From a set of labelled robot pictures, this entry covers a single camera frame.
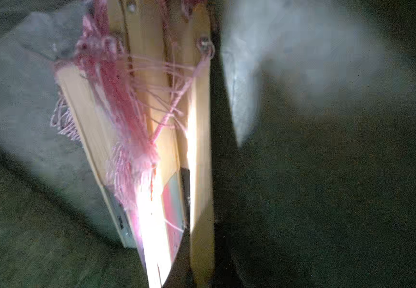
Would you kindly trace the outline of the olive green tote bag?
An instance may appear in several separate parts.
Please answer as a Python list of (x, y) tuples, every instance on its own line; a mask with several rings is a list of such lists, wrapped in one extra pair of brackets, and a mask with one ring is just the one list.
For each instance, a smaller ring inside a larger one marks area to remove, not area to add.
[[(416, 288), (416, 1), (210, 1), (215, 288)], [(0, 288), (145, 288), (49, 121), (85, 1), (0, 1)]]

